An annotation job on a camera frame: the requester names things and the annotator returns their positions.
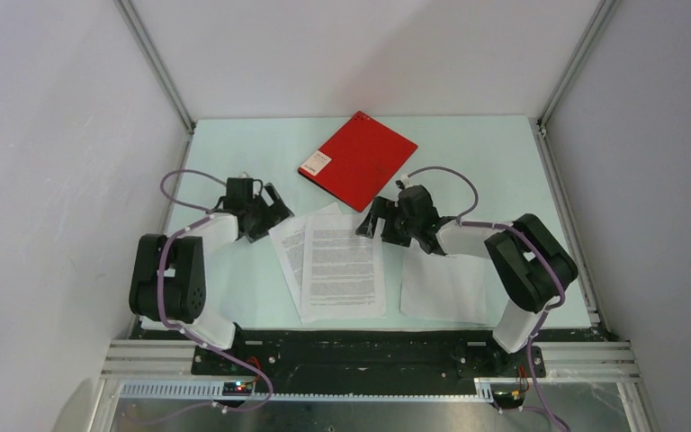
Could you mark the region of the printed paper sheet top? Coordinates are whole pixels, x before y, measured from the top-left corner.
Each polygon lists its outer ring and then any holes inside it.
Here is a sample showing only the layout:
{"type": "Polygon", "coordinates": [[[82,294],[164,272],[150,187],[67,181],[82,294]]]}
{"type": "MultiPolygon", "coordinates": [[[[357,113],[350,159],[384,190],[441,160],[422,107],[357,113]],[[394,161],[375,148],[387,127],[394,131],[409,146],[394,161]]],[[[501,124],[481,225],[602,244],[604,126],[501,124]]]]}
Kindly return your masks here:
{"type": "Polygon", "coordinates": [[[301,321],[386,316],[381,244],[359,236],[360,214],[320,214],[304,231],[301,321]]]}

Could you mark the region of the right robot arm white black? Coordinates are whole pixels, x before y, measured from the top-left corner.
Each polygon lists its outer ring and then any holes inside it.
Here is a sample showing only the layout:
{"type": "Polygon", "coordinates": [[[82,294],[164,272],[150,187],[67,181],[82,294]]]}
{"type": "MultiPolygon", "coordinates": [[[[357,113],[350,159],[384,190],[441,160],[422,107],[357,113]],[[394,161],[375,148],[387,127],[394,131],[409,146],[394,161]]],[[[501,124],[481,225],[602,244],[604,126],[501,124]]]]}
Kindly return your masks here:
{"type": "Polygon", "coordinates": [[[526,213],[509,223],[442,216],[422,185],[403,189],[396,201],[375,198],[355,233],[405,248],[416,242],[428,255],[489,259],[508,296],[487,353],[490,370],[500,376],[522,366],[521,350],[579,277],[572,257],[537,216],[526,213]]]}

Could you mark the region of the red folder black inside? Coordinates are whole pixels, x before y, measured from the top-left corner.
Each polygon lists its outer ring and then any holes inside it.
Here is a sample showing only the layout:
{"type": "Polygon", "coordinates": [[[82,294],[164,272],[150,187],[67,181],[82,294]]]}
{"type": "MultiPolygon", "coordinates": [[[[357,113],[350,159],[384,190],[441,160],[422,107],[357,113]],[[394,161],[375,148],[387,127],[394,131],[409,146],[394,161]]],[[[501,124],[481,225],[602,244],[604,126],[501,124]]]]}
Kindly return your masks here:
{"type": "Polygon", "coordinates": [[[417,151],[417,144],[364,112],[355,113],[298,168],[338,200],[362,212],[417,151]]]}

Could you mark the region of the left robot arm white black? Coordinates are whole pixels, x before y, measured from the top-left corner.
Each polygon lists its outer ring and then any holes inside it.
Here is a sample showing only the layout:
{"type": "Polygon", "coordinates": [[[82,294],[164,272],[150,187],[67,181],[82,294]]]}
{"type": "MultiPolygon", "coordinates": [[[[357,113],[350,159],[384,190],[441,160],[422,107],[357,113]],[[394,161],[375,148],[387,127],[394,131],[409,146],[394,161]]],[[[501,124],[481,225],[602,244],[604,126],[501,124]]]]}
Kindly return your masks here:
{"type": "Polygon", "coordinates": [[[226,192],[203,216],[167,236],[139,239],[129,292],[130,310],[208,349],[225,374],[239,374],[247,349],[234,341],[238,326],[207,310],[205,257],[246,239],[254,243],[293,216],[274,185],[252,177],[231,177],[226,192]]]}

